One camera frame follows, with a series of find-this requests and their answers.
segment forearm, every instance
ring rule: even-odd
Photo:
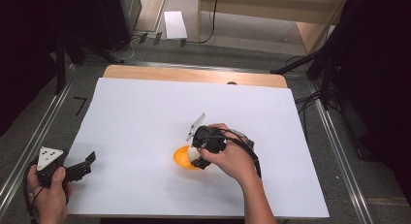
[[[245,224],[276,224],[261,179],[253,176],[239,185],[244,195]]]

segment gray floor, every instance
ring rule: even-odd
[[[168,11],[174,11],[173,6],[166,8]],[[237,18],[236,16],[227,17],[230,19]],[[263,24],[261,21],[266,21],[266,19],[255,19],[255,21]],[[292,23],[284,24],[278,28],[278,31],[266,33],[265,36],[270,37],[274,42],[277,41],[275,47],[269,45],[268,49],[266,49],[266,45],[261,44],[262,39],[244,32],[234,33],[230,37],[225,36],[224,40],[227,42],[219,44],[217,41],[227,35],[225,31],[229,30],[220,30],[224,26],[216,25],[218,30],[216,31],[217,41],[210,42],[208,45],[187,44],[185,47],[181,47],[180,42],[162,41],[159,45],[154,46],[152,39],[147,39],[143,44],[138,44],[138,41],[135,41],[133,43],[135,53],[130,59],[126,60],[126,63],[173,63],[218,67],[219,70],[225,70],[224,68],[233,70],[233,68],[236,68],[237,71],[242,72],[268,73],[269,70],[283,67],[286,60],[293,55],[303,53],[303,45],[299,39],[297,28],[294,28]],[[243,29],[249,30],[244,30],[245,32],[255,32],[258,30],[253,29],[255,26],[256,24]],[[287,36],[289,41],[283,43],[281,39],[284,39],[284,35],[281,32],[290,34],[293,37]],[[241,46],[237,45],[238,39],[243,41]],[[247,44],[250,42],[255,43],[255,45],[250,44],[248,48]],[[129,57],[132,51],[131,48],[124,47],[116,54]],[[60,111],[52,121],[45,138],[41,140],[42,145],[53,147],[71,146],[90,104],[97,78],[103,75],[105,68],[109,65],[93,53],[87,53],[86,57],[87,61],[83,66],[76,66],[77,69],[71,89]],[[295,72],[286,75],[287,83],[296,99],[306,97],[312,92],[309,80],[304,77],[303,72],[306,69],[307,65],[304,65],[297,68]],[[11,173],[18,157],[26,148],[41,122],[48,105],[54,98],[54,88],[55,80],[52,80],[36,100],[20,115],[10,130],[0,138],[0,150],[2,152],[0,162],[3,165],[3,167],[0,167],[1,184],[5,182]],[[75,96],[88,98],[85,107],[78,116],[76,116],[76,113],[79,110],[80,101],[74,99]],[[411,223],[411,208],[398,188],[393,173],[378,162],[365,162],[359,159],[355,141],[349,133],[343,116],[333,110],[330,111],[330,115],[354,175],[363,191],[374,223]],[[346,183],[336,163],[329,137],[315,105],[307,109],[307,128],[308,146],[331,217],[321,220],[290,220],[288,223],[360,223],[348,194]],[[29,222],[21,191],[21,188],[18,188],[1,223]],[[68,220],[68,223],[99,222],[99,218],[89,217],[70,216]]]

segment white paper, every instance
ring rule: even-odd
[[[96,151],[74,184],[71,214],[243,216],[237,182],[215,165],[186,171],[173,160],[193,119],[224,122],[255,142],[278,217],[329,213],[291,90],[212,83],[99,79],[66,165]]]
[[[164,12],[168,39],[186,39],[187,30],[181,12]]]

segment floor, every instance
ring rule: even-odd
[[[177,5],[179,2],[182,1],[168,0],[165,10],[183,11],[187,32],[191,39],[193,38],[193,26],[190,24],[193,22],[190,17],[187,17],[191,15],[190,12],[184,11],[189,7]],[[208,18],[207,13],[204,13],[204,18]],[[244,24],[249,20],[241,16],[218,16],[216,23],[222,19],[232,21],[232,24]],[[126,64],[131,65],[154,62],[157,66],[191,65],[203,69],[235,70],[247,73],[269,73],[269,70],[278,69],[290,63],[295,58],[289,61],[288,59],[293,56],[305,54],[297,27],[293,26],[294,23],[284,22],[278,25],[281,27],[275,28],[275,31],[267,31],[265,30],[266,24],[269,29],[273,27],[266,19],[257,18],[251,22],[253,22],[251,25],[242,25],[241,32],[233,30],[233,33],[228,26],[216,24],[215,41],[204,45],[187,44],[182,47],[179,42],[165,41],[165,34],[163,34],[164,41],[161,41],[159,45],[155,45],[152,39],[147,39],[141,44],[135,41],[133,49],[125,47],[115,54],[129,57],[133,52],[133,56],[126,60]],[[255,34],[259,30],[267,32],[262,35]],[[165,32],[162,19],[158,25],[158,32]],[[267,36],[270,40],[265,43],[263,36]],[[53,94],[55,80],[52,80],[20,115],[10,131],[0,138],[2,151],[0,162],[3,165],[0,168],[1,184],[4,184],[9,175],[16,170],[17,159],[26,147],[71,146],[86,114],[97,78],[103,75],[105,68],[109,65],[87,49],[85,52],[86,63],[83,66],[72,66],[68,70],[72,80],[67,93],[64,93],[64,96],[55,97]],[[296,99],[310,95],[315,90],[315,86],[321,83],[321,78],[314,82],[305,78],[304,71],[307,68],[307,65],[303,65],[295,72],[285,75],[287,84]],[[80,108],[81,101],[75,97],[88,98],[82,109]],[[50,104],[54,104],[58,112],[49,119],[48,125],[42,125],[45,121],[43,116]],[[411,208],[398,188],[393,173],[379,162],[365,162],[358,157],[355,140],[346,126],[342,113],[330,110],[326,112],[327,116],[332,121],[333,133],[326,128],[326,120],[318,103],[314,103],[306,110],[308,147],[331,217],[320,220],[293,219],[287,223],[411,223]],[[42,130],[38,128],[39,126],[44,127],[43,133],[39,133]],[[333,134],[336,134],[333,139],[337,137],[337,144],[341,146],[349,169],[359,185],[361,195],[364,196],[372,221],[361,221],[356,212],[350,186],[338,162],[338,152],[333,146],[335,144],[331,138]],[[8,209],[5,213],[0,212],[3,215],[2,223],[27,223],[29,221],[28,215],[24,214],[21,187],[16,189],[11,190],[14,197],[7,204]],[[70,216],[67,223],[100,223],[100,221],[100,218]]]

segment hand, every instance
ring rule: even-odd
[[[28,183],[32,187],[33,194],[39,194],[35,200],[40,215],[41,224],[60,224],[64,223],[67,218],[66,194],[63,190],[63,180],[66,176],[66,170],[63,167],[58,168],[51,179],[51,187],[43,188],[39,186],[37,178],[36,165],[30,168],[27,175]],[[68,195],[71,195],[73,188],[67,186]]]
[[[225,124],[212,124],[209,125],[209,127],[230,130]],[[226,137],[239,139],[239,137],[233,133],[226,131],[222,131],[222,133]],[[211,153],[204,148],[200,148],[199,152],[205,160],[217,165],[224,173],[231,176],[239,183],[257,176],[251,157],[244,149],[232,141],[227,141],[226,148],[218,154]]]

